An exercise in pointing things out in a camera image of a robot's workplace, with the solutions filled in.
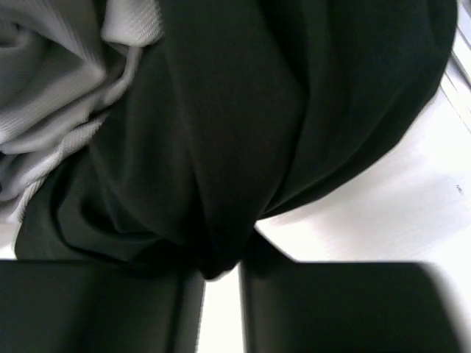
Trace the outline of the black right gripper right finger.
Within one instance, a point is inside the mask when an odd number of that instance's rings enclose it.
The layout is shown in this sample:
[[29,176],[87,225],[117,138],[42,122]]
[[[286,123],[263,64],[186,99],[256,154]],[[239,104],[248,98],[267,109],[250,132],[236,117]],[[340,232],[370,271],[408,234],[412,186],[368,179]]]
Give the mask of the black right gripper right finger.
[[241,269],[249,352],[458,352],[428,273],[411,263]]

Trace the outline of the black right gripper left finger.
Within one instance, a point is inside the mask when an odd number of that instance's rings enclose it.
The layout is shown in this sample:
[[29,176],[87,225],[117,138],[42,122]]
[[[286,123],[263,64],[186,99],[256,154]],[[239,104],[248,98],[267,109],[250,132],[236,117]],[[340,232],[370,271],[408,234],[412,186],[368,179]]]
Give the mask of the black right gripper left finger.
[[82,263],[1,263],[3,352],[194,352],[205,282]]

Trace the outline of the black trousers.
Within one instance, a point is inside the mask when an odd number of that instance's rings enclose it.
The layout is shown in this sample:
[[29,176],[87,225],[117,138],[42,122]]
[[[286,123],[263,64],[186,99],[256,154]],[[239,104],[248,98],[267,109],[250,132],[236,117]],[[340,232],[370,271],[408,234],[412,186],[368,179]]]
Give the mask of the black trousers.
[[316,201],[393,149],[436,92],[454,1],[162,1],[162,42],[88,146],[46,178],[20,260],[212,279],[255,223]]

